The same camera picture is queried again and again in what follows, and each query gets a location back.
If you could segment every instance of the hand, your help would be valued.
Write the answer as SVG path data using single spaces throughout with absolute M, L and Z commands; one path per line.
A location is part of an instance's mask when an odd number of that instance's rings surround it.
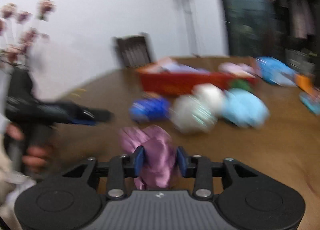
M 15 140 L 23 140 L 23 133 L 21 130 L 13 125 L 9 124 L 7 127 L 7 134 Z M 44 147 L 39 146 L 31 146 L 27 150 L 27 156 L 22 157 L 22 161 L 26 164 L 32 172 L 40 172 L 47 163 L 53 152 L 53 148 L 51 145 L 47 145 Z

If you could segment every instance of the green object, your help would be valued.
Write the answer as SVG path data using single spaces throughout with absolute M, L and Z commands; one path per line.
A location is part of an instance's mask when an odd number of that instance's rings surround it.
M 39 20 L 41 20 L 41 21 L 47 21 L 47 19 L 45 18 L 45 16 L 44 15 L 39 15 Z
M 250 93 L 253 93 L 253 89 L 250 86 L 249 82 L 243 79 L 233 79 L 230 83 L 230 88 L 239 88 Z

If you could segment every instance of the wooden table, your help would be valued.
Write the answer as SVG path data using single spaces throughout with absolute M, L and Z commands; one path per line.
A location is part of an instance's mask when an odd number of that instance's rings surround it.
M 214 58 L 182 59 L 193 67 L 216 66 Z M 128 115 L 141 89 L 133 70 L 116 71 L 84 87 L 81 97 L 69 95 L 77 104 L 107 108 L 115 114 L 110 124 L 96 127 L 62 125 L 59 160 L 73 164 L 84 157 L 107 161 L 122 153 L 118 131 L 137 126 Z M 320 229 L 320 117 L 312 115 L 299 101 L 298 88 L 271 86 L 261 81 L 255 94 L 267 105 L 271 117 L 262 128 L 237 128 L 220 120 L 209 134 L 182 135 L 169 121 L 155 124 L 165 129 L 173 143 L 189 154 L 202 154 L 212 161 L 233 157 L 262 173 L 294 188 L 306 201 L 306 213 L 300 230 Z M 214 180 L 215 193 L 222 191 Z M 191 190 L 193 180 L 179 179 L 176 188 Z

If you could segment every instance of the pink cloth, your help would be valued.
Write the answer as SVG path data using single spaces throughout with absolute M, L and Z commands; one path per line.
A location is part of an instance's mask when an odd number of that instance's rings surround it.
M 140 177 L 134 179 L 137 189 L 169 187 L 176 162 L 176 150 L 165 130 L 156 125 L 143 130 L 126 127 L 120 131 L 120 139 L 127 154 L 133 153 L 140 145 L 145 149 L 146 159 Z
M 314 35 L 315 23 L 307 0 L 291 0 L 292 37 L 307 39 Z

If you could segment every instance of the blue cloth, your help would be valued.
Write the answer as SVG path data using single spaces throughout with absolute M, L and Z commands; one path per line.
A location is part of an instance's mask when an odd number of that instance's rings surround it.
M 147 98 L 135 101 L 129 109 L 132 120 L 142 123 L 169 118 L 170 103 L 160 98 Z
M 226 91 L 227 100 L 222 117 L 239 127 L 259 127 L 269 116 L 265 104 L 255 95 L 243 89 Z
M 268 83 L 284 86 L 294 85 L 292 80 L 282 74 L 294 77 L 297 72 L 283 64 L 281 61 L 272 57 L 259 57 L 257 58 L 257 64 L 261 70 L 262 78 Z

